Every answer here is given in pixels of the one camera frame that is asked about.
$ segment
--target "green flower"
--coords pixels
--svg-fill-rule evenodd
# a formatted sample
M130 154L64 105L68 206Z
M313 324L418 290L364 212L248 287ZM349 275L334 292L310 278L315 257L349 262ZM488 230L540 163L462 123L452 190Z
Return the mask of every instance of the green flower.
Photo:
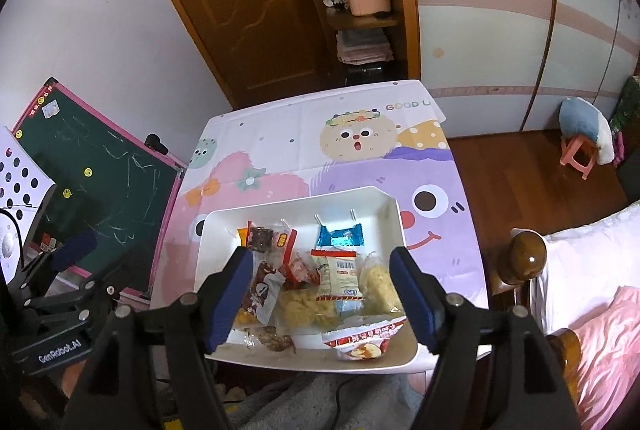
M260 188L260 181L258 178L264 176L266 173L266 168L249 167L244 171L244 176L242 176L241 181L238 181L236 184L243 192L246 192L249 188L255 188L258 190L258 188Z

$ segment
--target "pink blanket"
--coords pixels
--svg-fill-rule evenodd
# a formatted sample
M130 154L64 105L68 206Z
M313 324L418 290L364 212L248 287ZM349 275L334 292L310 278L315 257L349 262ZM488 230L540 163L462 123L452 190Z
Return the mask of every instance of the pink blanket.
M578 413L583 429L599 430L640 373L640 289L619 287L609 308L575 332L582 351Z

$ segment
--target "chalkboard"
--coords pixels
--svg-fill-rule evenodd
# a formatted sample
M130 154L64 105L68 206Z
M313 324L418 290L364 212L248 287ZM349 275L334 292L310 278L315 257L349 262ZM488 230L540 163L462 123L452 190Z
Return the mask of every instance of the chalkboard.
M56 182L34 242L53 247L91 228L98 247L78 264L83 274L129 253L134 268L129 287L149 291L182 168L53 78L25 111L14 136Z

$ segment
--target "tablecloth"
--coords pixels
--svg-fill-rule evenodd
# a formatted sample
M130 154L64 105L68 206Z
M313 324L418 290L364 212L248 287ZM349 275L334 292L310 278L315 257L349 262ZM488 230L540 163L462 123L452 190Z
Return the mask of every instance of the tablecloth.
M192 291L207 214L374 185L447 292L487 307L482 260L442 111L417 80L294 97L211 118L162 244L152 307Z

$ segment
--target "wooden shelf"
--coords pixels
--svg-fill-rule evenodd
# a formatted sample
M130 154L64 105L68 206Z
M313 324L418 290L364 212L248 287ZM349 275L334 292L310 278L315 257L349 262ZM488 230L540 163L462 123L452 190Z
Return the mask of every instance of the wooden shelf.
M371 28L389 28L397 26L401 22L400 15L392 14L385 19L376 19L374 16L356 17L346 10L328 9L326 22L336 32L341 30L370 30Z

